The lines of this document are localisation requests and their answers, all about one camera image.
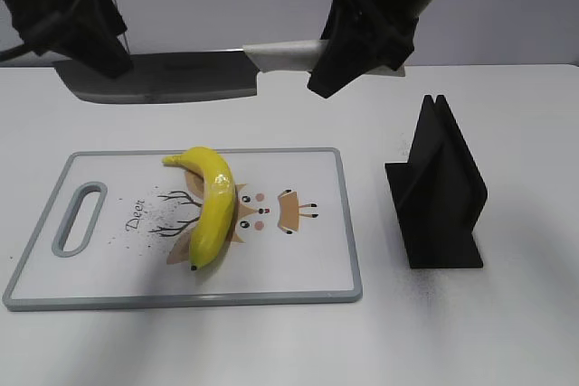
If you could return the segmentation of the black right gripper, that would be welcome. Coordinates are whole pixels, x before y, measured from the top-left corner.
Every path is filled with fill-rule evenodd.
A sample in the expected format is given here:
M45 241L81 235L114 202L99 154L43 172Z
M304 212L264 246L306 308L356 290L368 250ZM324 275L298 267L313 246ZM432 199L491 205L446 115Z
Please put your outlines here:
M332 0L325 49L308 89L327 99L380 67L398 71L414 51L420 13L432 0Z

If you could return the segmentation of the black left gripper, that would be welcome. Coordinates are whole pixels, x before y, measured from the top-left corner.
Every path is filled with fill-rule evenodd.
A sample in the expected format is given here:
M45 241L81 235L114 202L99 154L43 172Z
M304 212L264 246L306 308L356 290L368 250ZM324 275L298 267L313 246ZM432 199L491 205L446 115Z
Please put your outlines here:
M127 30L116 0L2 0L21 42L2 54L58 52L116 79L133 68L118 36Z

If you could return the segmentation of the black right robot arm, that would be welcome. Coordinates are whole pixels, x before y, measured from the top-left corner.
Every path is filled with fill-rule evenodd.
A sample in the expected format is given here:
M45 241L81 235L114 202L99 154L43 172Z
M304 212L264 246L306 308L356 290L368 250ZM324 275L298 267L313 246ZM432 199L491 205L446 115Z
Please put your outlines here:
M327 45L308 89L329 98L359 76L400 69L414 51L419 16L432 0L332 0L321 38Z

